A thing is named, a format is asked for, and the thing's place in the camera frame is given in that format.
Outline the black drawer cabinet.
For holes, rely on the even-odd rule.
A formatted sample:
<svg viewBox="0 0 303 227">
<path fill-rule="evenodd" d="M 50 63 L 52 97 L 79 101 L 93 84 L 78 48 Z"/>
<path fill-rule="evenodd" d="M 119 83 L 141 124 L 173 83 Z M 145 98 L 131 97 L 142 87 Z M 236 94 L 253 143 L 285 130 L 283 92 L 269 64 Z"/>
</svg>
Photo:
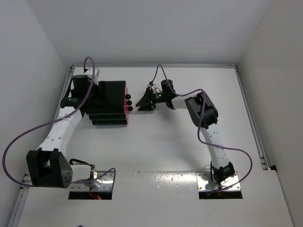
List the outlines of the black drawer cabinet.
<svg viewBox="0 0 303 227">
<path fill-rule="evenodd" d="M 125 81 L 106 81 L 108 104 L 92 104 L 91 94 L 84 111 L 93 125 L 127 125 L 125 119 Z"/>
</svg>

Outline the pink bottom drawer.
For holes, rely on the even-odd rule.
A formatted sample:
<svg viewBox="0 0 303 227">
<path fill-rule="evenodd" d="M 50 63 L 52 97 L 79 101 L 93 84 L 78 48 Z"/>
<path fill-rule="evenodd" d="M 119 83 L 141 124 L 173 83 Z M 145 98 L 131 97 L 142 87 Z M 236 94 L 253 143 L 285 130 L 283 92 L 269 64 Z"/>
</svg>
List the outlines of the pink bottom drawer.
<svg viewBox="0 0 303 227">
<path fill-rule="evenodd" d="M 126 119 L 126 124 L 129 123 L 129 115 L 132 113 L 133 107 L 132 106 L 127 106 L 125 108 L 125 119 Z"/>
</svg>

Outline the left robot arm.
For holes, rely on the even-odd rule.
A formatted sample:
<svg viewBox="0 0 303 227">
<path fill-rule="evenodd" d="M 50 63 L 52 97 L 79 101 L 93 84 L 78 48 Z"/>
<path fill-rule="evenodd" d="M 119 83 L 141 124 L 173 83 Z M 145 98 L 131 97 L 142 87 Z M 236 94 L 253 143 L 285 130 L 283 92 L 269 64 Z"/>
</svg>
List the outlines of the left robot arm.
<svg viewBox="0 0 303 227">
<path fill-rule="evenodd" d="M 61 100 L 58 117 L 37 150 L 28 152 L 26 160 L 34 187 L 68 188 L 72 183 L 91 184 L 100 177 L 95 166 L 83 161 L 73 164 L 65 158 L 71 136 L 82 120 L 86 108 L 98 93 L 97 75 L 76 75 Z"/>
</svg>

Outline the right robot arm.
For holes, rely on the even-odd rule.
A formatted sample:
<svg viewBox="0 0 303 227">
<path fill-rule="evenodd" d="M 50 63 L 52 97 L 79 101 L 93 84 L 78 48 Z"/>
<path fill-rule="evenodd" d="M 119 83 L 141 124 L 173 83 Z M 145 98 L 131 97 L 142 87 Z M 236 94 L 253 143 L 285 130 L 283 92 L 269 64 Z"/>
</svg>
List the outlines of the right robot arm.
<svg viewBox="0 0 303 227">
<path fill-rule="evenodd" d="M 199 91 L 196 95 L 178 95 L 172 80 L 161 82 L 162 90 L 157 92 L 150 83 L 142 98 L 135 105 L 139 111 L 153 111 L 157 104 L 164 103 L 171 110 L 186 109 L 193 124 L 202 133 L 211 157 L 213 183 L 220 185 L 235 174 L 219 135 L 218 111 L 207 94 Z"/>
</svg>

